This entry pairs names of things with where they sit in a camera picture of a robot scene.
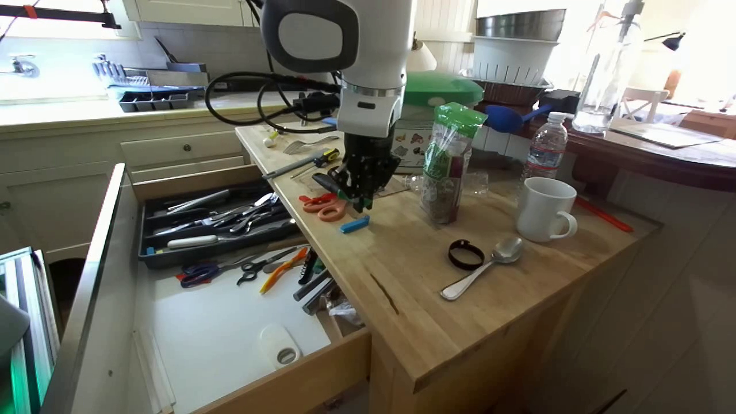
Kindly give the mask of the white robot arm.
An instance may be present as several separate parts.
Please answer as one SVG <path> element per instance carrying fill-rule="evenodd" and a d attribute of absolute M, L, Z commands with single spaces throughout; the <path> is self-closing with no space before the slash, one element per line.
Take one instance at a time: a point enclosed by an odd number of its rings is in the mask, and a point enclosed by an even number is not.
<path fill-rule="evenodd" d="M 335 126 L 344 137 L 334 174 L 357 210 L 397 169 L 394 129 L 403 118 L 414 0 L 265 0 L 262 37 L 269 55 L 297 74 L 340 74 Z"/>

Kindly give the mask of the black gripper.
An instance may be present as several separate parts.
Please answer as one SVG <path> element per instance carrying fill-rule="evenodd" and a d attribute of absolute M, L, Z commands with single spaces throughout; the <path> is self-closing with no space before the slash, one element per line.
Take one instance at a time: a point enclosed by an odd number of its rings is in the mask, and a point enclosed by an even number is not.
<path fill-rule="evenodd" d="M 344 137 L 344 174 L 335 174 L 338 198 L 365 212 L 372 207 L 375 193 L 390 179 L 397 159 L 390 155 L 390 139 Z"/>

